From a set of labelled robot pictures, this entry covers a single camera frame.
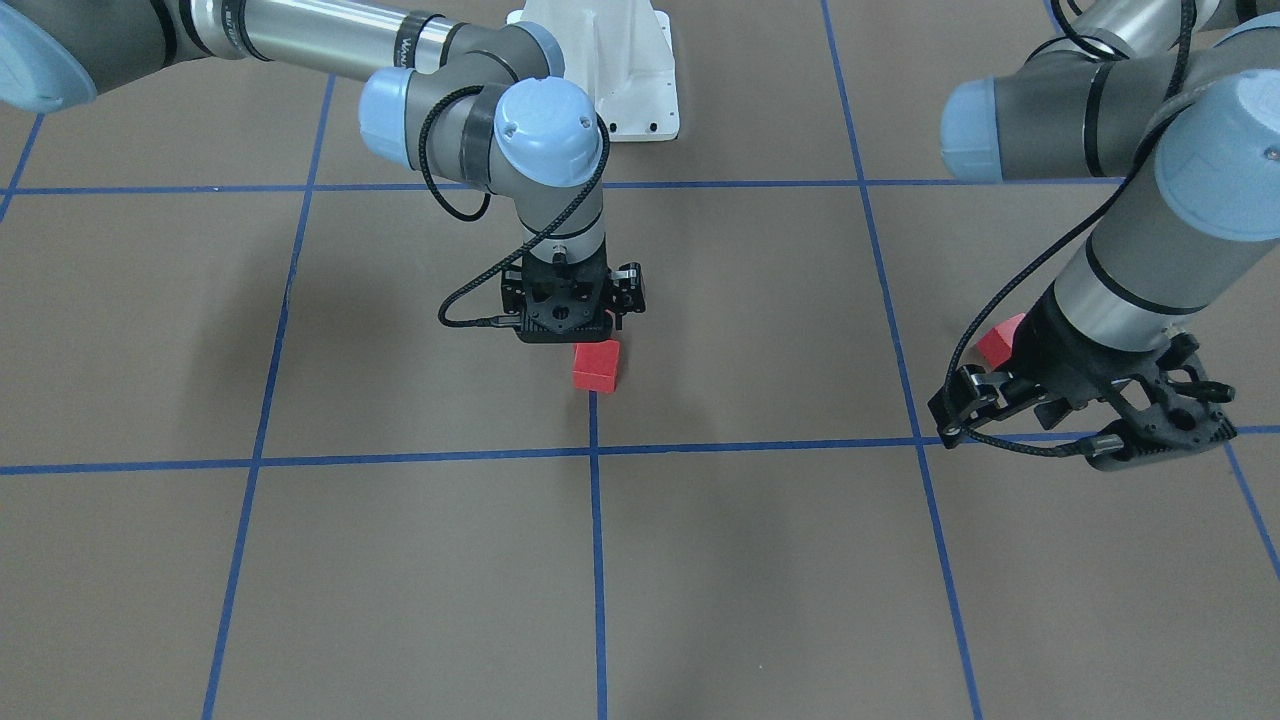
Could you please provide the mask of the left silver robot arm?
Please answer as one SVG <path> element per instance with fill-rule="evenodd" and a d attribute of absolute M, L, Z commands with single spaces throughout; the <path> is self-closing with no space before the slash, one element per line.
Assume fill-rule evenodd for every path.
<path fill-rule="evenodd" d="M 1115 177 L 1002 287 L 928 407 L 974 439 L 1100 470 L 1204 452 L 1231 386 L 1187 323 L 1277 247 L 1277 4 L 1097 1 L 1021 68 L 957 86 L 940 123 L 960 181 Z"/>

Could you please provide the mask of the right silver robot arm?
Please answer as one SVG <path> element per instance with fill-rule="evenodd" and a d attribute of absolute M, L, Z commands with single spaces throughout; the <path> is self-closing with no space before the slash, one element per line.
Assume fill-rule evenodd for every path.
<path fill-rule="evenodd" d="M 640 265 L 607 258 L 609 127 L 540 24 L 367 1 L 5 1 L 1 13 L 3 101 L 32 113 L 205 58 L 362 82 L 358 127 L 372 154 L 420 173 L 461 222 L 498 196 L 524 228 L 515 251 L 442 302 L 443 325 L 600 342 L 645 309 Z"/>

